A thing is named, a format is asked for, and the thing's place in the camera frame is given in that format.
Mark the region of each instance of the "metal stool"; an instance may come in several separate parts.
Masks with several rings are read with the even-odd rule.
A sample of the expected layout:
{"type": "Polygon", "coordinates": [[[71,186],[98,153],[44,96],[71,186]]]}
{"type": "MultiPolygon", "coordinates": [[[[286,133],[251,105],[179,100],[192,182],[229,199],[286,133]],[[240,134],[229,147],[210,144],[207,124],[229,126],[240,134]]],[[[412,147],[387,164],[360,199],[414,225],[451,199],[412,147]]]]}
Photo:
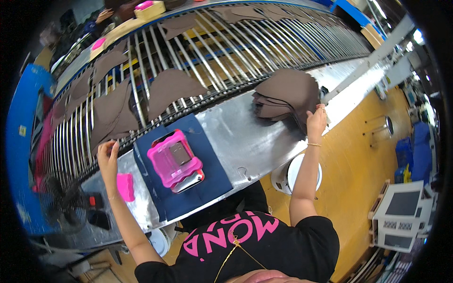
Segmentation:
{"type": "MultiPolygon", "coordinates": [[[[380,127],[377,127],[377,128],[374,128],[372,129],[371,131],[368,131],[368,132],[365,132],[365,133],[362,133],[362,135],[366,135],[366,134],[369,134],[371,133],[371,135],[374,135],[375,133],[377,132],[381,132],[383,130],[387,130],[389,131],[389,136],[386,138],[386,139],[383,139],[383,140],[387,140],[387,139],[391,139],[391,137],[393,136],[393,133],[394,133],[394,129],[393,129],[393,123],[392,123],[392,120],[390,119],[389,116],[387,115],[380,115],[380,116],[377,116],[371,120],[368,120],[368,121],[365,121],[365,124],[368,124],[368,122],[370,121],[374,121],[374,120],[377,120],[379,118],[384,118],[385,122],[382,126],[380,127]]],[[[371,143],[370,144],[370,147],[373,147],[373,145],[375,145],[378,141],[375,141],[374,143],[371,143]]]]}

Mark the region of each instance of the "electric fan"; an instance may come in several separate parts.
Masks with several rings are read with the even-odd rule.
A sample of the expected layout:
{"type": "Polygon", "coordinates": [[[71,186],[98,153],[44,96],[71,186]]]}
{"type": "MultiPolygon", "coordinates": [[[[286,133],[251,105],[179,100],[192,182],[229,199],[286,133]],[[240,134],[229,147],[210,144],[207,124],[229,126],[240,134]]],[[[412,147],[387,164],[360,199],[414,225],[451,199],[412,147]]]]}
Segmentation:
{"type": "Polygon", "coordinates": [[[77,180],[64,173],[46,175],[39,191],[41,209],[50,226],[59,227],[64,234],[84,227],[88,204],[77,180]]]}

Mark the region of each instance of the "woman's right hand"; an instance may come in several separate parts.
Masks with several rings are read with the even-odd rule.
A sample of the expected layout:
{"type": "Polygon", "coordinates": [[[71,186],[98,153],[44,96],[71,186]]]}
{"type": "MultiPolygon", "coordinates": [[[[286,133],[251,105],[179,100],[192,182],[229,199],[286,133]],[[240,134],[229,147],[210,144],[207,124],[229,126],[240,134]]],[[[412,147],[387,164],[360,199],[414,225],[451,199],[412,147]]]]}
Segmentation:
{"type": "Polygon", "coordinates": [[[116,189],[116,175],[118,174],[116,160],[119,149],[120,144],[114,140],[100,144],[97,148],[97,163],[107,190],[116,189]]]}
{"type": "Polygon", "coordinates": [[[321,136],[327,125],[325,107],[326,106],[324,104],[318,104],[316,105],[316,111],[314,114],[307,111],[307,136],[309,143],[321,143],[321,136]]]}
{"type": "Polygon", "coordinates": [[[97,16],[97,19],[96,19],[96,24],[99,24],[101,23],[103,20],[111,17],[113,15],[113,11],[112,9],[106,9],[106,10],[103,10],[102,12],[99,13],[99,15],[97,16]]]}

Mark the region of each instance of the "steel table surface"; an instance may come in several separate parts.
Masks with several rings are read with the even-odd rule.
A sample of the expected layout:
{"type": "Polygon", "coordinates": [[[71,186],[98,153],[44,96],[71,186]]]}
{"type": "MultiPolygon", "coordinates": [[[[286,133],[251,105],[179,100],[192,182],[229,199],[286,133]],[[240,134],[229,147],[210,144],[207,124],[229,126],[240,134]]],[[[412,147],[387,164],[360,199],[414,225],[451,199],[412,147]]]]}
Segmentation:
{"type": "MultiPolygon", "coordinates": [[[[363,59],[336,63],[308,71],[319,83],[333,89],[357,67],[363,59]]],[[[389,68],[378,63],[348,88],[334,97],[326,112],[331,120],[326,134],[348,115],[374,88],[389,68]]],[[[127,205],[143,232],[166,226],[196,213],[258,181],[280,165],[290,161],[306,149],[303,134],[292,119],[263,122],[252,109],[252,91],[233,97],[219,105],[195,115],[203,127],[212,148],[223,166],[233,189],[226,194],[171,221],[159,222],[159,215],[135,163],[132,150],[119,157],[118,172],[132,173],[135,201],[127,205]]],[[[116,222],[107,201],[105,185],[97,172],[82,185],[84,191],[100,192],[105,210],[111,220],[111,230],[105,231],[90,224],[74,235],[46,236],[51,246],[67,249],[88,249],[121,241],[116,222]]]]}

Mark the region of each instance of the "blue bin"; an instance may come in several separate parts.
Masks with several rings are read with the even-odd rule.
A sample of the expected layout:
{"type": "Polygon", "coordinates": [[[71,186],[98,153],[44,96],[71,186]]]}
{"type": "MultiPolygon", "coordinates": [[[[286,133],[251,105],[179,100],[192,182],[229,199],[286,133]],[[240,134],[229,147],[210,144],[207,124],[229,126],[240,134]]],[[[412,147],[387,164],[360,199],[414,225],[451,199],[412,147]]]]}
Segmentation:
{"type": "Polygon", "coordinates": [[[410,137],[400,139],[396,143],[395,153],[398,167],[406,168],[406,165],[409,164],[409,172],[412,172],[412,168],[414,167],[414,155],[412,153],[410,137]]]}
{"type": "Polygon", "coordinates": [[[395,184],[404,183],[404,170],[406,167],[400,167],[395,171],[395,184]]]}

